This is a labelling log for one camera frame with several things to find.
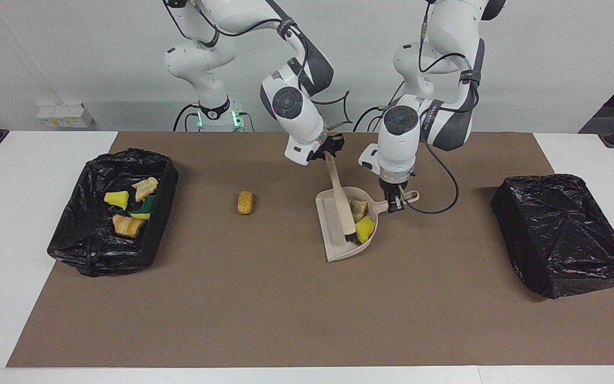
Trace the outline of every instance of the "wooden brush handle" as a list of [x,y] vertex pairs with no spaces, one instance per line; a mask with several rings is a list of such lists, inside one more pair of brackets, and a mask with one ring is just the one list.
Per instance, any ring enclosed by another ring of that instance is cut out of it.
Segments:
[[338,177],[336,162],[333,160],[333,156],[331,156],[330,153],[326,153],[326,165],[328,167],[328,173],[331,176],[331,183],[333,184],[333,195],[336,202],[338,217],[341,220],[341,228],[343,228],[343,234],[349,236],[356,233],[357,230],[354,226],[354,219],[352,217],[352,211],[350,211],[348,197],[343,191],[341,180]]

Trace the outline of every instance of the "white dustpan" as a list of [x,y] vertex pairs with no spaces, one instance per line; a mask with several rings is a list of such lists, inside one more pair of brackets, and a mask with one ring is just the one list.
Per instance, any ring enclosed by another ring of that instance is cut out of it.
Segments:
[[[378,215],[387,212],[387,202],[374,202],[370,195],[359,188],[341,187],[335,167],[333,166],[329,170],[331,171],[334,188],[341,189],[349,201],[360,200],[366,202],[368,204],[367,216],[376,224],[373,234],[371,234],[368,241],[361,245],[351,243],[345,239],[343,234],[343,224],[341,224],[341,217],[338,215],[335,190],[324,190],[324,192],[317,195],[317,212],[319,212],[321,233],[324,236],[324,246],[326,246],[326,258],[328,262],[332,262],[354,256],[370,245],[373,236],[378,231]],[[419,199],[419,194],[415,190],[411,190],[405,193],[405,197],[409,202],[415,202]]]

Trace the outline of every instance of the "yellow object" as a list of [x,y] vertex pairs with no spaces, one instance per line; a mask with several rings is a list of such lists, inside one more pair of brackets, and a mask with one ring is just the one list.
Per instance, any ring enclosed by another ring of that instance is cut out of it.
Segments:
[[132,187],[136,189],[136,202],[141,202],[144,197],[152,195],[153,192],[158,189],[158,179],[147,178],[146,180],[141,180],[140,182],[133,184]]
[[248,190],[242,190],[238,195],[238,212],[250,214],[253,211],[253,194]]
[[359,223],[368,212],[368,203],[353,200],[350,202],[350,211],[352,211],[354,222]]
[[130,216],[132,217],[132,219],[137,219],[137,220],[150,220],[151,219],[151,213],[130,213]]
[[368,241],[373,234],[373,229],[376,229],[376,223],[371,220],[370,217],[365,217],[360,220],[359,223],[355,224],[355,228],[357,229],[357,239],[361,244]]
[[129,199],[130,195],[126,190],[122,190],[122,192],[107,192],[103,197],[103,201],[112,206],[119,206],[122,209],[127,209],[127,201],[129,201]]
[[119,216],[119,214],[112,217],[112,225],[115,227],[115,233],[131,238],[136,238],[136,236],[139,235],[139,229],[141,229],[144,223],[146,222],[143,220]]

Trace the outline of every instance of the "brown table surface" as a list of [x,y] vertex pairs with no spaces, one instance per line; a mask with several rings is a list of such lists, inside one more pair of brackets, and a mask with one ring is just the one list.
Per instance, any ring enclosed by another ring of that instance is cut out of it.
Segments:
[[[382,199],[347,134],[343,185]],[[120,133],[180,172],[154,265],[92,279],[53,268],[11,367],[282,367],[614,364],[614,289],[546,300],[510,267],[490,199],[504,178],[553,173],[532,134],[476,133],[441,157],[461,186],[446,214],[381,216],[373,244],[328,264],[314,197],[324,163],[295,165],[287,136]],[[453,197],[421,146],[417,203]],[[253,214],[236,212],[240,190]]]

